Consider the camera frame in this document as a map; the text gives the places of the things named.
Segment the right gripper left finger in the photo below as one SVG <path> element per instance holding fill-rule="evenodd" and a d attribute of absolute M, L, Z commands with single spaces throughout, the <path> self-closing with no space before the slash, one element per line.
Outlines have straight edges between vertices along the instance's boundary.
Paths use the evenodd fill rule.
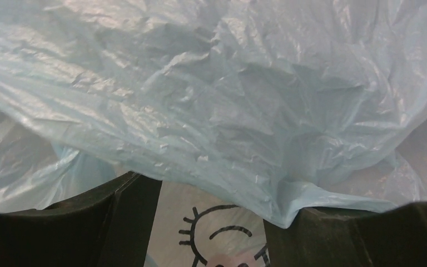
<path fill-rule="evenodd" d="M 0 213 L 0 266 L 143 266 L 161 185 L 128 172 L 42 210 Z"/>

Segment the blue plastic bag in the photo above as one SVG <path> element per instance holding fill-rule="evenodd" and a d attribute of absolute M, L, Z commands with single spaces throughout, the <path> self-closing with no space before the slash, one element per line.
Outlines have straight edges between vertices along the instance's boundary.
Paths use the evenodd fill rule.
<path fill-rule="evenodd" d="M 427 1 L 0 1 L 0 212 L 118 167 L 277 226 L 427 201 Z"/>

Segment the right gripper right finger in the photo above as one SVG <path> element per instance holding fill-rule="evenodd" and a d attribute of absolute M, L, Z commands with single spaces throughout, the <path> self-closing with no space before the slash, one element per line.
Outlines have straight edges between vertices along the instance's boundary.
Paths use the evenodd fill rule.
<path fill-rule="evenodd" d="M 427 266 L 427 202 L 384 213 L 307 207 L 264 223 L 272 266 Z"/>

